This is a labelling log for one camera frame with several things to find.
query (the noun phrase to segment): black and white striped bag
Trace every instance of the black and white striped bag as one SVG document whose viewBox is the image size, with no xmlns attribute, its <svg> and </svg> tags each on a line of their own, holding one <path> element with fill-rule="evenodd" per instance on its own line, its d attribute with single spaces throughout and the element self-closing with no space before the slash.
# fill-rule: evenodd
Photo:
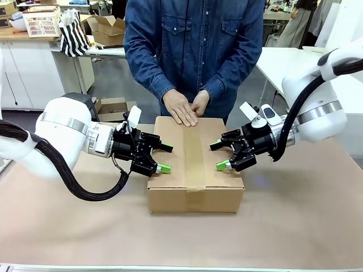
<svg viewBox="0 0 363 272">
<path fill-rule="evenodd" d="M 60 51 L 68 57 L 79 57 L 91 48 L 91 43 L 81 26 L 79 11 L 75 9 L 67 11 L 74 15 L 66 20 L 63 16 L 65 14 L 62 14 L 61 21 L 59 23 L 59 27 L 62 32 Z"/>
</svg>

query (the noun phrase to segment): shirt pocket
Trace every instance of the shirt pocket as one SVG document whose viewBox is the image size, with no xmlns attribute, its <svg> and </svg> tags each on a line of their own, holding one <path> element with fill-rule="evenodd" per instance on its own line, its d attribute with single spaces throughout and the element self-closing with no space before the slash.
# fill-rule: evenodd
<svg viewBox="0 0 363 272">
<path fill-rule="evenodd" d="M 242 18 L 222 19 L 220 45 L 218 49 L 219 60 L 224 60 L 229 55 L 230 50 L 233 48 L 237 40 L 241 24 Z"/>
<path fill-rule="evenodd" d="M 185 34 L 184 60 L 190 55 L 192 19 L 188 18 L 185 27 L 185 17 L 162 15 L 163 54 L 168 55 L 177 65 L 183 58 L 183 42 Z"/>
</svg>

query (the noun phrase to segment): packing tape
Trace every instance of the packing tape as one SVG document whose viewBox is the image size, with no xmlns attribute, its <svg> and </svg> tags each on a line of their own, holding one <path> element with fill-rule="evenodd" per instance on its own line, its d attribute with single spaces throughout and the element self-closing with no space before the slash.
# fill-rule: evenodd
<svg viewBox="0 0 363 272">
<path fill-rule="evenodd" d="M 183 127 L 187 210 L 199 211 L 205 199 L 205 174 L 199 127 Z"/>
</svg>

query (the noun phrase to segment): person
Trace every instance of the person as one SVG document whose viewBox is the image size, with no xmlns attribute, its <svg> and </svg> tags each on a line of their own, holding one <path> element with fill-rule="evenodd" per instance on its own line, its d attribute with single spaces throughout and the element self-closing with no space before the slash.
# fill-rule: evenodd
<svg viewBox="0 0 363 272">
<path fill-rule="evenodd" d="M 330 8 L 333 3 L 341 3 L 341 0 L 321 0 L 318 7 L 316 8 L 313 18 L 311 19 L 311 23 L 309 26 L 309 30 L 307 32 L 306 40 L 304 45 L 306 46 L 314 46 L 322 28 L 324 26 L 325 21 L 328 18 L 328 14 L 330 12 Z"/>
<path fill-rule="evenodd" d="M 124 46 L 161 115 L 227 121 L 262 50 L 264 0 L 128 0 Z"/>
<path fill-rule="evenodd" d="M 281 34 L 276 47 L 299 48 L 305 28 L 309 22 L 310 13 L 316 8 L 316 5 L 316 0 L 297 1 L 291 12 L 291 20 Z"/>
<path fill-rule="evenodd" d="M 112 15 L 117 19 L 125 18 L 126 0 L 112 0 Z"/>
</svg>

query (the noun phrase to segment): silver joint ring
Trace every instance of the silver joint ring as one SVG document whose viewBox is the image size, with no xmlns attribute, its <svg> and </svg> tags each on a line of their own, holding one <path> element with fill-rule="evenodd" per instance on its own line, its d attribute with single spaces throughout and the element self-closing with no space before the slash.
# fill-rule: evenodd
<svg viewBox="0 0 363 272">
<path fill-rule="evenodd" d="M 300 114 L 297 119 L 299 120 L 300 125 L 307 123 L 311 120 L 317 119 L 329 113 L 337 112 L 343 109 L 338 100 L 334 102 L 330 102 L 328 104 L 322 105 L 315 109 L 312 109 L 308 112 Z"/>
<path fill-rule="evenodd" d="M 84 135 L 86 135 L 88 131 L 88 126 L 77 119 L 53 116 L 47 112 L 44 112 L 41 116 L 40 121 L 52 122 L 58 125 L 66 126 L 68 128 L 74 129 Z"/>
</svg>

